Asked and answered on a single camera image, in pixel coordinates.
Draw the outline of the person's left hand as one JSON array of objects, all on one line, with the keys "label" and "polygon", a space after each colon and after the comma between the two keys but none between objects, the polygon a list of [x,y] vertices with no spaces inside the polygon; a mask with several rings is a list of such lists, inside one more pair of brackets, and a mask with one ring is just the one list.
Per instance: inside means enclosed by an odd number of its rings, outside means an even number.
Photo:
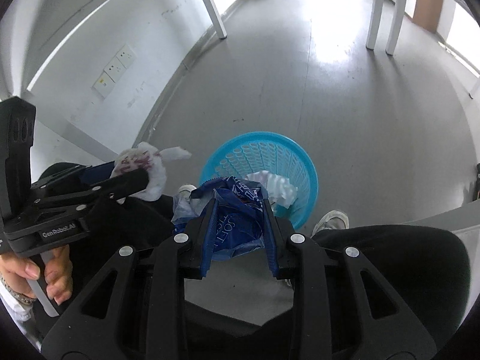
[{"label": "person's left hand", "polygon": [[19,258],[11,252],[2,254],[1,275],[13,291],[30,298],[35,298],[35,295],[28,280],[36,281],[42,276],[47,283],[47,297],[61,305],[72,296],[72,262],[69,251],[68,245],[51,250],[53,258],[45,264],[43,274],[31,259]]}]

